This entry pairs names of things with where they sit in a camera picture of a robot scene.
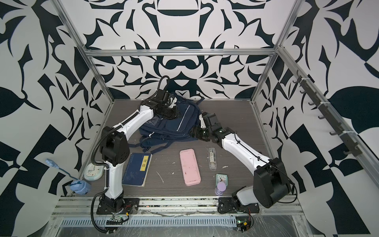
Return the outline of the purple cylindrical container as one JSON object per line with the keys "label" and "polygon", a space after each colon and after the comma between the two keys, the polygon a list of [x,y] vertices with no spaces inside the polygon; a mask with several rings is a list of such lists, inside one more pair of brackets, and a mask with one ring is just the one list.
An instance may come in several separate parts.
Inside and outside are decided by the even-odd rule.
{"label": "purple cylindrical container", "polygon": [[223,193],[226,191],[226,189],[227,189],[226,183],[224,181],[220,181],[217,183],[215,187],[215,194],[217,196],[222,196]]}

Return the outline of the aluminium frame rail base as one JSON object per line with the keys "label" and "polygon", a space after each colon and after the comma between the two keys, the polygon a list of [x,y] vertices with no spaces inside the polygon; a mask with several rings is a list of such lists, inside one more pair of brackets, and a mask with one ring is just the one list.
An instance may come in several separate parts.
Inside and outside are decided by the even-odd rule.
{"label": "aluminium frame rail base", "polygon": [[[90,197],[61,198],[43,231],[45,237],[99,237],[89,215]],[[220,214],[216,196],[141,197],[116,237],[310,237],[299,202],[260,207],[258,213]],[[251,218],[247,231],[238,221]]]}

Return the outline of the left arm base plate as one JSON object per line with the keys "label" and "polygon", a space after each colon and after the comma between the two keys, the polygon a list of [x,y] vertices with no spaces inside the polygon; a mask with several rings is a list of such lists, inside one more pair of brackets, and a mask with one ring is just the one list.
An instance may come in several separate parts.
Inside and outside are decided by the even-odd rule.
{"label": "left arm base plate", "polygon": [[100,198],[97,215],[133,214],[139,209],[139,198],[111,199],[106,196]]}

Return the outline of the navy blue school backpack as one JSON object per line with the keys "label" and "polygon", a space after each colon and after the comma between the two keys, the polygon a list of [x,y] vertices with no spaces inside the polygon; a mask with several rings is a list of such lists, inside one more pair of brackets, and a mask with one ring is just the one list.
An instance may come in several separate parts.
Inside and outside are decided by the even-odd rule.
{"label": "navy blue school backpack", "polygon": [[175,142],[197,140],[193,132],[200,125],[201,109],[199,104],[204,98],[198,101],[185,99],[178,95],[176,98],[178,117],[168,120],[161,116],[154,116],[140,127],[141,138],[139,143],[129,144],[130,148],[141,147],[144,153],[156,154]]}

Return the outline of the blue book yellow label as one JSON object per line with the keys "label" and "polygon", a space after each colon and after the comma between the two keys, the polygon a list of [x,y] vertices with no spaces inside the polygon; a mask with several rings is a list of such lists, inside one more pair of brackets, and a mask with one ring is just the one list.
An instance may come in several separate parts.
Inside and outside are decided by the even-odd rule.
{"label": "blue book yellow label", "polygon": [[123,175],[122,185],[144,187],[151,159],[151,153],[132,153]]}

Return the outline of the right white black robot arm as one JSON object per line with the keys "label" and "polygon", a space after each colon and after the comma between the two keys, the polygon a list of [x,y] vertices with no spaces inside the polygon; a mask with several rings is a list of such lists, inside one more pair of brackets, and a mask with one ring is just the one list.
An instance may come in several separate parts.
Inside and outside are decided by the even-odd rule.
{"label": "right white black robot arm", "polygon": [[195,138],[211,141],[234,155],[252,173],[253,185],[235,194],[238,204],[248,206],[259,203],[270,208],[296,189],[280,159],[271,159],[256,151],[235,131],[223,127],[215,114],[202,113],[191,132]]}

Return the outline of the pink pencil case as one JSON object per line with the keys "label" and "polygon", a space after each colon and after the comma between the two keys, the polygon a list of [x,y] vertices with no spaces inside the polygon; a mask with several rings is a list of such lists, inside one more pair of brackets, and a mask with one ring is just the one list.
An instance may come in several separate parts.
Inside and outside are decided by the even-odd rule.
{"label": "pink pencil case", "polygon": [[181,150],[179,154],[185,185],[193,186],[199,184],[201,176],[194,150]]}

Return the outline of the small green square clock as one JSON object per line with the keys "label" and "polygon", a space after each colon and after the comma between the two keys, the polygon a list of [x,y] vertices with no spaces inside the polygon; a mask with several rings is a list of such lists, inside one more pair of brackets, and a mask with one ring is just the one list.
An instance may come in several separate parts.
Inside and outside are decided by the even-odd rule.
{"label": "small green square clock", "polygon": [[216,174],[216,186],[220,183],[225,183],[226,186],[228,186],[228,176],[226,174]]}

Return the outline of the small green circuit board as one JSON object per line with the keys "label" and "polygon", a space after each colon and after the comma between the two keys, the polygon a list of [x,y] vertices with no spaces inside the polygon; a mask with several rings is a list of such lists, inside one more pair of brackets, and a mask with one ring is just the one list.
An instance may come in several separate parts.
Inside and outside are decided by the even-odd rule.
{"label": "small green circuit board", "polygon": [[236,229],[237,231],[240,231],[242,233],[248,231],[249,229],[251,229],[252,227],[254,226],[254,219],[249,216],[240,216],[240,217],[236,217]]}

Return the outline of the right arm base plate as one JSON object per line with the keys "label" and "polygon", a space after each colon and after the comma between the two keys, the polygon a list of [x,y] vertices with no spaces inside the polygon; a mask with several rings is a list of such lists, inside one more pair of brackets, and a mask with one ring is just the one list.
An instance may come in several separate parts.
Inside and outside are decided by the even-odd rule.
{"label": "right arm base plate", "polygon": [[226,213],[256,214],[260,212],[260,207],[258,203],[253,203],[250,205],[242,205],[237,201],[236,198],[221,197],[221,198],[218,198],[217,211],[220,214],[226,214]]}

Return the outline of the round mint alarm clock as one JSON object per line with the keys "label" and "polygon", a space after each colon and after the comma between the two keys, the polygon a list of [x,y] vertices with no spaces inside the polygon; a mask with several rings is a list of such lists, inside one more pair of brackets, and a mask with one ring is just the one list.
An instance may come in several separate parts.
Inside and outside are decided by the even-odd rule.
{"label": "round mint alarm clock", "polygon": [[96,181],[103,176],[103,173],[103,166],[95,166],[94,164],[88,164],[84,171],[84,179],[87,181]]}

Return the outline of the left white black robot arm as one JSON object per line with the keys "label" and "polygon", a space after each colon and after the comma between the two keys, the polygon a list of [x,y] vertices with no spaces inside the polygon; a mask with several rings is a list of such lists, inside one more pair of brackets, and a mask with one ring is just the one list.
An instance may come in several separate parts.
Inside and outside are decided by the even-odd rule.
{"label": "left white black robot arm", "polygon": [[113,127],[103,128],[101,138],[91,154],[91,163],[102,166],[105,171],[105,187],[100,193],[100,207],[105,207],[112,213],[123,210],[121,179],[123,166],[130,154],[128,140],[144,123],[155,116],[163,119],[177,118],[177,101],[176,96],[159,89],[153,96],[143,100],[138,109],[126,119]]}

